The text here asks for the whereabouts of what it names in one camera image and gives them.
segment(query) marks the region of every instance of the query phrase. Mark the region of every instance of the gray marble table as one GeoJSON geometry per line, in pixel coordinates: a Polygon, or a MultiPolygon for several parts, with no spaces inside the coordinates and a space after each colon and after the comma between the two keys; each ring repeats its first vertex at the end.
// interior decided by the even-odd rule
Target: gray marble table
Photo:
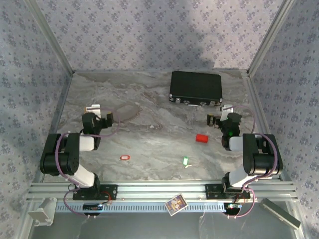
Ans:
{"type": "MultiPolygon", "coordinates": [[[[239,71],[213,73],[222,77],[225,104],[249,105],[239,71]]],[[[206,125],[208,113],[221,114],[218,107],[192,107],[168,100],[170,77],[171,72],[75,73],[58,132],[79,132],[84,107],[100,104],[117,109],[123,120],[115,135],[101,140],[98,150],[80,153],[80,163],[100,180],[221,179],[242,163],[242,154],[226,151],[220,130],[206,125]],[[209,142],[196,142],[198,133],[208,135],[209,142]],[[131,159],[120,161],[121,155],[131,159]],[[183,167],[185,156],[191,167],[183,167]]],[[[241,131],[250,132],[250,113],[236,112],[243,116],[241,131]]],[[[116,125],[101,134],[109,134],[116,125]]],[[[46,175],[44,181],[59,179],[46,175]]]]}

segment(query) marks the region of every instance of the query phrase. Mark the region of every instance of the mounting plate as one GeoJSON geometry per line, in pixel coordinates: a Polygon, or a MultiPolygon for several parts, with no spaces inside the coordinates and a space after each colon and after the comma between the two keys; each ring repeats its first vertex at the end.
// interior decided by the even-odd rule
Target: mounting plate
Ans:
{"type": "Polygon", "coordinates": [[[205,184],[206,199],[230,199],[236,198],[239,194],[238,199],[250,199],[249,192],[241,192],[239,190],[229,190],[226,193],[222,193],[223,187],[221,184],[205,184]]]}
{"type": "Polygon", "coordinates": [[[73,194],[73,200],[99,200],[99,201],[105,201],[108,200],[109,195],[111,196],[111,200],[114,201],[116,200],[116,196],[118,193],[118,186],[115,184],[101,184],[100,185],[100,195],[95,195],[95,194],[88,194],[85,191],[77,191],[76,193],[73,194]]]}

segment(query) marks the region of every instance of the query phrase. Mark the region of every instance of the green object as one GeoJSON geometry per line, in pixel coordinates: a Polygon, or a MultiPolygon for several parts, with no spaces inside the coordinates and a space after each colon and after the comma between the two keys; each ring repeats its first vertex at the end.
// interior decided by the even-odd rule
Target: green object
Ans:
{"type": "Polygon", "coordinates": [[[183,165],[184,165],[184,166],[187,166],[187,165],[188,165],[188,157],[184,157],[183,165]]]}

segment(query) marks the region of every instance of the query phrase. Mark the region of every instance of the black case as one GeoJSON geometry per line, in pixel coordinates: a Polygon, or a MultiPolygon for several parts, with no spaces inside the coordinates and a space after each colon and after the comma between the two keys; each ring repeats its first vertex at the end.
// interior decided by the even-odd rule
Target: black case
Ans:
{"type": "Polygon", "coordinates": [[[222,103],[221,77],[215,74],[173,71],[169,100],[196,106],[219,106],[222,103]]]}

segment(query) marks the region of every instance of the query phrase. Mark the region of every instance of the blue floral wallpaper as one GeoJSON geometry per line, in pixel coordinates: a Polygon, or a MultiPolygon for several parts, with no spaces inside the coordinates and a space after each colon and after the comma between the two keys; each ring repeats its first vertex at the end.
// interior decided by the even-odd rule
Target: blue floral wallpaper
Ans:
{"type": "Polygon", "coordinates": [[[319,1],[297,1],[253,77],[314,238],[319,238],[318,23],[319,1]]]}
{"type": "Polygon", "coordinates": [[[23,0],[0,9],[0,239],[12,239],[69,77],[23,0]]]}
{"type": "Polygon", "coordinates": [[[73,70],[247,69],[283,0],[36,0],[73,70]]]}

